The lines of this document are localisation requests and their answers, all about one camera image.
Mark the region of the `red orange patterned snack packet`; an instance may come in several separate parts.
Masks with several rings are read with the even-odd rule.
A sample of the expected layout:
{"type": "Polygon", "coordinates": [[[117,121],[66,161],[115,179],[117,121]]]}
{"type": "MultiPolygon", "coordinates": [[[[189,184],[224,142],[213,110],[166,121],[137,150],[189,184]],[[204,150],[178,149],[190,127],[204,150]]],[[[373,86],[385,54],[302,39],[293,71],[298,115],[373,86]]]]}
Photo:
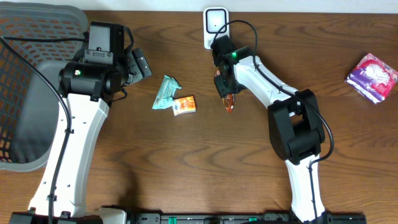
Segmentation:
{"type": "Polygon", "coordinates": [[[224,77],[220,70],[215,72],[214,83],[219,96],[223,100],[226,111],[231,114],[234,106],[234,94],[229,87],[228,79],[224,77]]]}

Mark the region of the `teal snack packet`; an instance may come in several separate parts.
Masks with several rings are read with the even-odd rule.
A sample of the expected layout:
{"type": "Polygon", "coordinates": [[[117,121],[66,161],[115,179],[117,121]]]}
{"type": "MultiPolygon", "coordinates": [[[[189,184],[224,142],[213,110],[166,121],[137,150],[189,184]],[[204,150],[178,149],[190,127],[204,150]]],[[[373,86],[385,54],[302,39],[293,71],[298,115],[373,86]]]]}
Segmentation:
{"type": "Polygon", "coordinates": [[[169,107],[173,107],[175,92],[181,88],[182,87],[174,78],[164,75],[164,79],[162,80],[152,109],[164,110],[169,107]]]}

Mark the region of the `small orange snack packet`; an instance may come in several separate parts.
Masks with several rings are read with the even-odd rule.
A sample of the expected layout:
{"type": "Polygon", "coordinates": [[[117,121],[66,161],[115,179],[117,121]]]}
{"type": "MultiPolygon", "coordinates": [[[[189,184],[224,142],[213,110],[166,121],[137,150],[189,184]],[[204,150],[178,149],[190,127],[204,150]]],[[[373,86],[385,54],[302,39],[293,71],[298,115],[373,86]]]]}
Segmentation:
{"type": "Polygon", "coordinates": [[[183,98],[178,98],[174,100],[174,105],[172,107],[174,116],[178,116],[185,113],[196,112],[196,104],[194,96],[186,96],[183,98]]]}

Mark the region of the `red purple snack bag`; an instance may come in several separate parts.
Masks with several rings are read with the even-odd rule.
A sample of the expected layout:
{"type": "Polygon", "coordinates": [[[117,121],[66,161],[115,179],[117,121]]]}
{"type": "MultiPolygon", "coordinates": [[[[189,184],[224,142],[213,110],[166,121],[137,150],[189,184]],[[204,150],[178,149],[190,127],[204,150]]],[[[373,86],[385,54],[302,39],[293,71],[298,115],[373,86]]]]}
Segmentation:
{"type": "Polygon", "coordinates": [[[376,105],[389,96],[397,83],[397,71],[373,54],[367,54],[348,74],[345,82],[376,105]]]}

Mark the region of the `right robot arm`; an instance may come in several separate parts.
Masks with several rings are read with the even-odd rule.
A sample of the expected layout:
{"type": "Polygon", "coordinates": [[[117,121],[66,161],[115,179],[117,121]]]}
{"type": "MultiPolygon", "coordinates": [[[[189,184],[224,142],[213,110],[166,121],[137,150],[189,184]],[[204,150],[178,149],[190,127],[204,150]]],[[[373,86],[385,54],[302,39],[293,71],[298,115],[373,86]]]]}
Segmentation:
{"type": "Polygon", "coordinates": [[[210,44],[217,91],[222,98],[250,90],[266,107],[271,146],[289,173],[291,210],[302,223],[318,223],[322,204],[317,159],[325,140],[317,99],[310,90],[298,91],[278,79],[249,47],[236,48],[221,36],[210,44]]]}

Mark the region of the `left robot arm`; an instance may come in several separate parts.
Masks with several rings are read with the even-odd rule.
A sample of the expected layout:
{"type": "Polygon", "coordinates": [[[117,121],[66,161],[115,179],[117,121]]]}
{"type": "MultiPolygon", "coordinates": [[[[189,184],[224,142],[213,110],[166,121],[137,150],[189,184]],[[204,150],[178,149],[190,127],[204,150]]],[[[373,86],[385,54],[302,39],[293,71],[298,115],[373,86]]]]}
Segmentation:
{"type": "Polygon", "coordinates": [[[117,206],[86,212],[86,182],[113,95],[151,75],[141,49],[124,45],[128,27],[92,22],[88,45],[59,73],[57,128],[41,183],[26,212],[11,223],[129,223],[117,206]]]}

